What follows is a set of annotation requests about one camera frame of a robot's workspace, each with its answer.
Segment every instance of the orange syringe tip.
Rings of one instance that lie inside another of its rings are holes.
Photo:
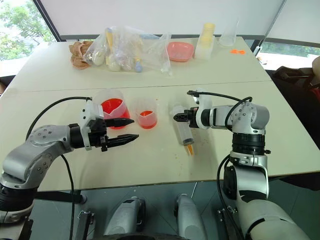
[[[194,151],[192,150],[191,144],[188,144],[187,147],[188,147],[190,155],[192,156],[194,154]]]

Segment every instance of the green foliage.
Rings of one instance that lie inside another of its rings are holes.
[[[21,37],[34,42],[34,44],[27,44],[18,37],[9,39],[8,35],[2,35],[0,37],[0,60],[29,56],[41,40],[45,42],[54,40],[42,16],[31,1],[16,7],[5,4],[0,13],[0,20],[4,22],[5,27],[19,30]]]
[[[265,41],[261,53],[307,57],[308,54],[320,55],[320,48]]]
[[[18,39],[10,39],[7,34],[0,36],[0,61],[29,56],[33,45],[26,45]]]

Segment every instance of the white table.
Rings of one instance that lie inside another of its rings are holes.
[[[266,149],[271,150],[268,156],[270,176],[320,171],[320,151],[272,81],[202,84],[197,87],[238,98],[252,96],[254,103],[269,109]],[[140,136],[129,144],[110,148],[108,152],[95,148],[92,151],[76,149],[66,154],[75,188],[215,180],[219,163],[231,150],[232,133],[221,129],[193,129],[195,155],[189,156],[178,143],[169,115],[170,104],[177,100],[187,107],[195,106],[192,97],[186,95],[188,90],[195,88],[195,85],[122,88],[129,110],[132,110],[130,102],[136,96],[157,99],[158,123],[152,129],[142,129],[136,123],[121,130],[110,129],[110,137],[124,133]],[[24,142],[29,125],[46,106],[65,97],[94,96],[99,90],[7,91],[0,100],[0,162],[10,150]],[[212,100],[214,105],[235,103],[219,97],[212,97]],[[61,103],[46,113],[37,126],[78,123],[84,103],[83,100]],[[67,189],[70,189],[70,182],[66,166],[61,158],[57,158],[39,190]]]
[[[197,38],[172,41],[196,45]],[[233,47],[219,45],[216,38],[210,61],[171,62],[172,76],[154,70],[111,72],[106,66],[79,70],[70,62],[71,44],[73,42],[56,42],[39,47],[16,75],[10,88],[27,92],[271,81],[242,37],[236,38]],[[246,54],[232,54],[231,49],[245,50]]]

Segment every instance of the black cable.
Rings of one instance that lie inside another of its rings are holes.
[[[71,207],[71,224],[70,224],[70,233],[69,233],[69,240],[72,240],[72,236],[74,233],[74,220],[75,220],[75,186],[74,186],[74,181],[71,175],[71,170],[70,170],[70,166],[69,163],[66,159],[66,157],[62,154],[61,157],[63,158],[65,165],[66,165],[66,169],[68,171],[68,175],[70,178],[70,183],[71,183],[71,201],[72,201],[72,207]]]
[[[224,126],[229,129],[231,132],[232,132],[232,128],[228,126],[228,120],[232,114],[232,112],[242,103],[244,103],[245,101],[249,100],[249,102],[252,101],[252,97],[251,96],[247,96],[245,97],[244,99],[242,100],[239,100],[239,102],[237,102],[231,109],[230,111],[228,112],[228,114],[226,115],[225,117],[225,120],[224,120]]]
[[[47,106],[42,112],[40,112],[40,114],[33,120],[33,122],[31,123],[28,132],[26,133],[26,137],[25,140],[28,139],[29,135],[31,134],[32,129],[34,128],[34,126],[36,125],[36,123],[38,122],[38,120],[42,117],[43,114],[46,113],[46,111],[48,111],[50,108],[52,108],[53,106],[62,103],[64,101],[67,100],[73,100],[73,99],[82,99],[82,100],[92,100],[92,97],[87,97],[87,96],[71,96],[71,97],[66,97],[66,98],[62,98],[58,101],[55,101],[54,103],[50,104],[49,106]]]
[[[66,97],[66,98],[62,98],[58,101],[55,101],[54,103],[50,104],[49,106],[47,106],[42,112],[40,112],[40,114],[33,120],[33,122],[31,123],[28,132],[26,134],[26,138],[25,140],[28,139],[29,135],[31,134],[34,126],[36,125],[37,121],[42,117],[43,114],[45,114],[50,108],[52,108],[53,106],[62,103],[64,101],[68,101],[68,100],[74,100],[74,99],[81,99],[81,100],[92,100],[91,97],[87,97],[87,96],[71,96],[71,97]],[[72,202],[72,207],[71,207],[71,222],[70,222],[70,234],[69,234],[69,240],[73,240],[73,233],[74,233],[74,220],[75,220],[75,186],[74,186],[74,180],[72,178],[71,175],[71,170],[70,170],[70,166],[69,163],[66,159],[66,157],[62,154],[61,157],[63,158],[65,165],[66,165],[66,169],[68,171],[68,175],[70,178],[70,184],[71,184],[71,202]]]
[[[227,216],[229,217],[229,219],[230,219],[230,221],[231,221],[231,223],[232,223],[232,226],[234,227],[234,229],[235,229],[238,237],[239,237],[241,240],[244,240],[244,236],[243,236],[242,233],[240,232],[240,230],[239,230],[239,228],[238,228],[238,226],[237,226],[237,224],[236,224],[233,216],[232,216],[231,213],[229,212],[228,206],[227,206],[227,204],[226,204],[226,202],[225,202],[225,200],[224,200],[224,197],[223,197],[223,195],[222,195],[222,192],[221,192],[220,172],[221,172],[221,168],[222,168],[223,165],[224,165],[224,169],[226,169],[227,164],[228,164],[228,162],[229,162],[229,157],[230,157],[230,154],[227,155],[227,156],[222,160],[222,162],[219,164],[219,167],[218,167],[218,170],[217,170],[217,174],[216,174],[216,186],[217,186],[217,190],[218,190],[218,195],[219,195],[220,201],[221,201],[221,203],[222,203],[222,205],[223,205],[223,208],[224,208]]]
[[[219,94],[219,93],[214,93],[214,92],[206,92],[206,91],[188,91],[186,94],[194,96],[194,97],[199,97],[199,95],[211,95],[211,96],[217,96],[217,97],[222,97],[226,99],[232,99],[235,101],[241,101],[241,99],[236,98],[234,96],[229,96],[229,95],[224,95],[224,94]]]

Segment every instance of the window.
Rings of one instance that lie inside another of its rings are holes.
[[[33,50],[54,37],[32,0],[0,0],[0,77],[15,75]]]
[[[266,70],[288,68],[311,68],[315,58],[320,56],[320,48],[265,41],[257,58]]]

